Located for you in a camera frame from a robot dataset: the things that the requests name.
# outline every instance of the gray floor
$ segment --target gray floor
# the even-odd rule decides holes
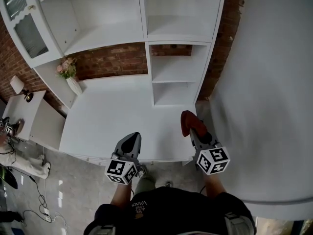
[[[42,153],[38,146],[25,145],[20,149],[36,157]],[[85,227],[93,220],[99,205],[109,203],[114,194],[116,184],[111,183],[104,174],[104,167],[64,153],[45,150],[45,158],[51,162],[52,168],[46,180],[35,178],[41,194],[46,195],[50,216],[59,212],[68,224],[69,235],[83,234]],[[184,167],[181,163],[155,163],[147,165],[148,169],[157,178],[156,186],[162,186],[166,181],[173,181],[177,188],[199,191],[203,187],[202,176],[195,170],[194,164]],[[22,213],[24,210],[38,212],[39,200],[35,183],[24,176],[23,185],[21,175],[13,171],[19,189],[12,189],[6,185],[8,210]],[[138,179],[133,180],[133,190]],[[59,207],[60,192],[62,194],[62,207]],[[46,223],[34,213],[25,213],[27,226],[13,222],[12,227],[21,227],[26,235],[65,235],[64,222],[57,218],[54,223]]]

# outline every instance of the white table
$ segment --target white table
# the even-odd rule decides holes
[[[142,136],[138,159],[188,161],[195,154],[184,138],[180,115],[196,112],[195,106],[153,107],[147,75],[98,78],[80,82],[84,89],[76,98],[65,122],[60,151],[105,165],[117,142],[126,135]]]
[[[51,150],[59,150],[65,118],[45,100],[46,91],[35,92],[27,103],[24,95],[10,97],[3,118],[10,117],[10,123],[24,119],[22,131],[16,135],[21,140],[32,140]]]

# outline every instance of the white vase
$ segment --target white vase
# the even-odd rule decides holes
[[[67,78],[67,83],[68,86],[72,89],[72,91],[75,92],[76,95],[79,96],[83,93],[82,89],[79,86],[79,83],[77,83],[77,81],[73,77]]]

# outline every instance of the red brick wall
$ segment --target red brick wall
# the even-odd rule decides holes
[[[225,0],[221,23],[198,100],[208,100],[218,82],[240,21],[240,7],[245,0]]]
[[[55,109],[59,108],[61,102],[25,62],[0,15],[0,97],[6,102],[11,96],[16,95],[10,85],[10,80],[14,75],[18,76],[25,83],[25,89],[31,92],[46,90],[45,100]]]
[[[152,55],[191,55],[192,46],[155,45]],[[81,51],[70,55],[77,58],[77,77],[79,80],[147,74],[147,59],[144,43],[122,44]]]

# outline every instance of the table lamp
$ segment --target table lamp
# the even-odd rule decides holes
[[[26,102],[29,103],[31,99],[33,98],[34,94],[29,93],[29,90],[24,90],[24,83],[20,81],[20,79],[17,76],[12,77],[10,84],[12,88],[14,89],[16,94],[19,94],[20,92],[23,92],[25,95],[24,99],[26,99]]]

